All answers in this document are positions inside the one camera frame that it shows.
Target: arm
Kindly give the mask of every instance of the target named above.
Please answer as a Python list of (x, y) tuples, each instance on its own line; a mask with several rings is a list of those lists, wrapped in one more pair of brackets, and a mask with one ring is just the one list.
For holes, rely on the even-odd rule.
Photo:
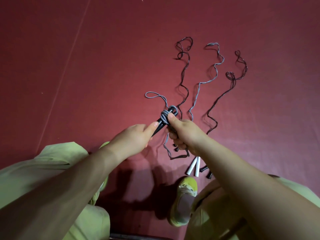
[(134, 125), (108, 145), (0, 210), (0, 239), (62, 239), (109, 173), (146, 146), (157, 123)]
[(178, 134), (170, 138), (200, 156), (221, 186), (244, 210), (252, 229), (264, 239), (320, 238), (320, 208), (242, 160), (188, 120), (168, 116)]

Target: person's right arm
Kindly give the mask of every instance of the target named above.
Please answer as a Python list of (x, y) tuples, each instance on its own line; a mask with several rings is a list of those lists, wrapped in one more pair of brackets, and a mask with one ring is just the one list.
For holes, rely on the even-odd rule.
[(190, 120), (168, 115), (179, 149), (200, 156), (221, 186), (244, 210), (244, 217), (263, 239), (320, 239), (320, 208), (248, 164), (207, 136)]

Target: jump rope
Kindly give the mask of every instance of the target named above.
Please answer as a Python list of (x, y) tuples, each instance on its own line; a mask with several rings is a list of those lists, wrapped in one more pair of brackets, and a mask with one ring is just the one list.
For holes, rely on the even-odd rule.
[[(182, 41), (184, 41), (184, 40), (190, 42), (190, 45), (187, 46), (186, 51), (184, 51), (183, 46), (182, 46), (182, 44), (181, 44)], [(182, 69), (182, 72), (181, 72), (181, 81), (180, 81), (180, 84), (178, 85), (178, 86), (180, 86), (180, 87), (183, 87), (183, 88), (187, 91), (187, 95), (185, 96), (185, 98), (183, 99), (183, 101), (182, 101), (180, 104), (178, 104), (177, 106), (174, 106), (174, 105), (168, 106), (167, 98), (166, 98), (165, 96), (160, 95), (160, 94), (157, 93), (157, 92), (152, 92), (152, 91), (145, 93), (145, 97), (148, 98), (148, 99), (153, 99), (153, 98), (157, 98), (157, 97), (162, 98), (162, 99), (165, 101), (165, 105), (166, 105), (166, 108), (167, 108), (167, 109), (165, 109), (165, 110), (163, 110), (163, 111), (161, 112), (160, 118), (158, 119), (159, 125), (158, 125), (157, 129), (155, 130), (155, 132), (154, 132), (154, 134), (153, 134), (152, 136), (154, 136), (157, 132), (159, 132), (165, 125), (168, 125), (169, 127), (171, 127), (170, 124), (169, 124), (168, 118), (167, 118), (167, 116), (168, 116), (169, 113), (173, 113), (175, 116), (177, 116), (177, 115), (178, 115), (178, 111), (180, 111), (180, 119), (182, 119), (182, 110), (180, 109), (180, 106), (187, 100), (187, 98), (188, 98), (188, 96), (189, 96), (189, 89), (188, 89), (186, 86), (183, 85), (183, 80), (184, 80), (185, 70), (188, 68), (188, 66), (189, 66), (189, 64), (190, 64), (190, 55), (189, 55), (188, 51), (190, 51), (190, 49), (192, 48), (192, 45), (193, 45), (193, 39), (192, 39), (190, 36), (184, 37), (182, 40), (180, 40), (180, 41), (178, 41), (178, 42), (176, 43), (176, 48), (177, 48), (178, 50), (180, 50), (180, 52), (179, 52), (178, 55), (177, 55), (176, 60), (181, 60), (184, 54), (186, 54), (186, 55), (188, 56), (188, 61), (187, 61), (186, 65), (185, 65), (185, 67)], [(206, 49), (207, 47), (211, 47), (211, 46), (214, 46), (214, 45), (217, 45), (217, 46), (218, 46), (217, 55), (218, 55), (219, 58), (222, 58), (222, 61), (219, 62), (219, 63), (215, 63), (215, 64), (213, 64), (213, 65), (211, 66), (211, 67), (213, 67), (213, 68), (215, 69), (215, 71), (216, 71), (216, 75), (214, 76), (214, 78), (212, 78), (211, 80), (206, 81), (206, 82), (199, 82), (199, 83), (198, 83), (198, 91), (197, 91), (197, 94), (196, 94), (196, 96), (195, 96), (194, 103), (193, 103), (192, 107), (189, 109), (189, 113), (190, 113), (190, 115), (191, 115), (191, 121), (193, 121), (193, 118), (194, 118), (193, 113), (192, 113), (191, 111), (192, 111), (192, 109), (193, 109), (193, 108), (195, 107), (195, 105), (196, 105), (197, 98), (198, 98), (199, 92), (200, 92), (200, 85), (201, 85), (201, 84), (208, 84), (208, 83), (212, 82), (213, 80), (215, 80), (215, 79), (217, 78), (217, 76), (218, 76), (218, 69), (216, 68), (216, 66), (217, 66), (217, 65), (221, 65), (221, 64), (224, 62), (224, 57), (220, 54), (220, 46), (219, 46), (218, 43), (209, 43), (209, 44), (207, 44), (204, 48)], [(233, 72), (226, 72), (226, 77), (227, 77), (227, 79), (229, 79), (229, 80), (231, 81), (230, 88), (229, 88), (227, 91), (225, 91), (224, 93), (222, 93), (222, 94), (214, 101), (213, 105), (211, 106), (211, 108), (210, 108), (210, 109), (207, 111), (207, 113), (206, 113), (207, 117), (210, 118), (211, 120), (213, 120), (213, 121), (215, 122), (215, 126), (212, 127), (212, 128), (210, 128), (210, 129), (207, 131), (207, 133), (206, 133), (207, 135), (208, 135), (212, 130), (214, 130), (215, 128), (217, 128), (217, 126), (218, 126), (218, 121), (217, 121), (216, 119), (214, 119), (213, 117), (211, 117), (211, 116), (209, 115), (209, 113), (210, 113), (211, 110), (216, 106), (216, 104), (217, 104), (217, 102), (219, 101), (219, 99), (221, 99), (225, 94), (227, 94), (227, 93), (230, 92), (232, 89), (234, 89), (234, 87), (236, 86), (237, 80), (241, 80), (241, 79), (246, 75), (246, 73), (247, 73), (247, 71), (248, 71), (247, 63), (246, 63), (246, 61), (240, 56), (240, 51), (239, 51), (239, 50), (236, 50), (234, 53), (235, 53), (235, 55), (237, 56), (236, 62), (239, 62), (239, 63), (244, 64), (245, 67), (244, 67), (243, 70), (242, 70), (242, 75), (241, 75), (240, 77), (238, 77), (238, 78), (235, 77), (235, 75), (234, 75)], [(148, 96), (149, 93), (153, 93), (153, 94), (155, 94), (155, 96)], [(164, 142), (164, 144), (163, 144), (163, 147), (167, 150), (168, 156), (169, 156), (170, 160), (177, 159), (177, 158), (186, 158), (186, 157), (189, 157), (189, 156), (190, 156), (189, 151), (188, 151), (188, 148), (186, 148), (186, 149), (185, 149), (185, 151), (186, 151), (186, 154), (185, 154), (185, 155), (179, 155), (179, 156), (176, 156), (176, 157), (172, 157), (170, 150), (169, 150), (169, 149), (167, 148), (167, 146), (166, 146), (166, 144), (167, 144), (167, 142), (168, 142), (168, 139), (169, 139), (169, 133), (167, 133), (166, 140), (165, 140), (165, 142)], [(195, 176), (196, 176), (196, 177), (199, 176), (199, 172), (202, 173), (203, 171), (205, 171), (206, 169), (208, 169), (207, 165), (205, 165), (204, 167), (200, 168), (200, 160), (201, 160), (201, 159), (200, 159), (200, 157), (198, 157), (198, 156), (196, 156), (196, 157), (194, 158), (194, 160), (192, 161), (192, 163), (190, 164), (190, 166), (189, 166), (189, 168), (188, 168), (188, 170), (187, 170), (187, 172), (186, 172), (187, 175), (190, 175), (190, 174), (191, 174), (194, 166), (196, 166), (196, 169), (195, 169)], [(212, 173), (211, 173), (210, 171), (209, 171), (209, 174), (207, 175), (207, 178), (209, 178), (209, 179), (212, 178)]]

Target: person's left hand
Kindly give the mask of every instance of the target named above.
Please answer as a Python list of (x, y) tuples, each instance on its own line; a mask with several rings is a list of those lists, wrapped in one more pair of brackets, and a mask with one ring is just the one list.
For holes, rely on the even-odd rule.
[(152, 134), (158, 127), (158, 122), (151, 125), (136, 124), (117, 134), (108, 144), (122, 160), (136, 155), (148, 146)]

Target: floor seam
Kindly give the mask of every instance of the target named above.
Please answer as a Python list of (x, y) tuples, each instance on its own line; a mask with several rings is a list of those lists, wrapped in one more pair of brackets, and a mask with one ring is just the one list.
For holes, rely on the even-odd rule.
[(60, 78), (60, 81), (59, 81), (59, 84), (58, 84), (58, 88), (57, 88), (56, 94), (55, 94), (55, 96), (54, 96), (54, 98), (53, 98), (53, 101), (52, 101), (52, 104), (51, 104), (51, 108), (50, 108), (50, 111), (49, 111), (47, 120), (46, 120), (46, 122), (45, 122), (44, 128), (43, 128), (43, 130), (42, 130), (42, 133), (41, 133), (41, 136), (40, 136), (40, 139), (39, 139), (39, 143), (38, 143), (38, 146), (37, 146), (37, 149), (36, 149), (36, 151), (35, 151), (35, 155), (34, 155), (34, 156), (36, 156), (36, 155), (39, 153), (39, 148), (40, 148), (40, 145), (41, 145), (43, 136), (44, 136), (44, 134), (45, 134), (45, 131), (46, 131), (46, 128), (47, 128), (47, 125), (48, 125), (48, 122), (49, 122), (49, 119), (50, 119), (50, 116), (51, 116), (51, 113), (52, 113), (54, 104), (55, 104), (55, 102), (56, 102), (56, 100), (57, 100), (57, 96), (58, 96), (58, 93), (59, 93), (59, 90), (60, 90), (62, 81), (63, 81), (63, 79), (64, 79), (64, 76), (65, 76), (67, 67), (68, 67), (68, 65), (69, 65), (69, 61), (70, 61), (71, 55), (72, 55), (72, 53), (73, 53), (74, 47), (75, 47), (76, 42), (77, 42), (77, 40), (78, 40), (78, 35), (79, 35), (79, 33), (80, 33), (80, 30), (81, 30), (83, 21), (84, 21), (84, 19), (85, 19), (85, 16), (86, 16), (88, 7), (89, 7), (89, 5), (90, 5), (90, 2), (91, 2), (91, 0), (88, 0), (88, 3), (87, 3), (87, 5), (86, 5), (86, 8), (85, 8), (84, 13), (83, 13), (82, 18), (81, 18), (81, 21), (80, 21), (80, 23), (79, 23), (79, 27), (78, 27), (77, 33), (76, 33), (76, 35), (75, 35), (73, 44), (72, 44), (72, 46), (71, 46), (71, 50), (70, 50), (69, 55), (68, 55), (68, 58), (67, 58), (67, 60), (66, 60), (66, 64), (65, 64), (65, 66), (64, 66), (64, 69), (63, 69), (63, 72), (62, 72), (62, 75), (61, 75), (61, 78)]

